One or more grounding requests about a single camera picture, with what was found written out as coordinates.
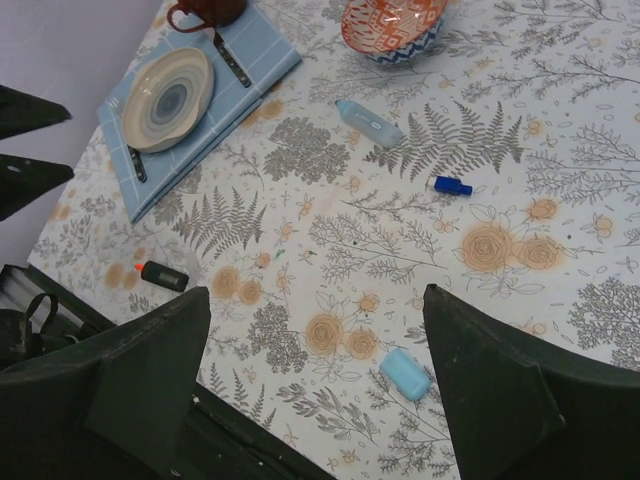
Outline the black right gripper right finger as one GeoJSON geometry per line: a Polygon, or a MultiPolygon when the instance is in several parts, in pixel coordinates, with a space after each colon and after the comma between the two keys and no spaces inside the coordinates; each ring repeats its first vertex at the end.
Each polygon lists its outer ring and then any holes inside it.
{"type": "Polygon", "coordinates": [[[638,478],[637,372],[524,333],[435,284],[423,300],[461,478],[638,478]]]}

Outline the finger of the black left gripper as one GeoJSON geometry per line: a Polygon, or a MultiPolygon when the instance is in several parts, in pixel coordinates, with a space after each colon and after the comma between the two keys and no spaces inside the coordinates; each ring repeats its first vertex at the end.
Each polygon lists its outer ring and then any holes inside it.
{"type": "Polygon", "coordinates": [[[7,154],[1,155],[0,171],[2,221],[74,177],[68,165],[7,154]]]}
{"type": "Polygon", "coordinates": [[[61,104],[1,86],[0,139],[57,125],[71,119],[61,104]]]}

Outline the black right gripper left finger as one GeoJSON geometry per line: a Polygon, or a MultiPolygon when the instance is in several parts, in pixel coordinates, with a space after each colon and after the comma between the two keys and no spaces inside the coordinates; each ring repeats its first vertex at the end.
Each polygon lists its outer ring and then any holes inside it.
{"type": "Polygon", "coordinates": [[[192,288],[120,326],[1,373],[4,479],[164,479],[210,326],[192,288]]]}

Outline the black orange marker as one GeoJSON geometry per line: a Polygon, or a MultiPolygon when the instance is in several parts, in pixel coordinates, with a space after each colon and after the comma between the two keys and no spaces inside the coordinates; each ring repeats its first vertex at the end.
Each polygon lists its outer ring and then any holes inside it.
{"type": "Polygon", "coordinates": [[[143,281],[174,292],[184,292],[189,283],[187,274],[154,261],[136,264],[135,269],[140,273],[143,281]]]}

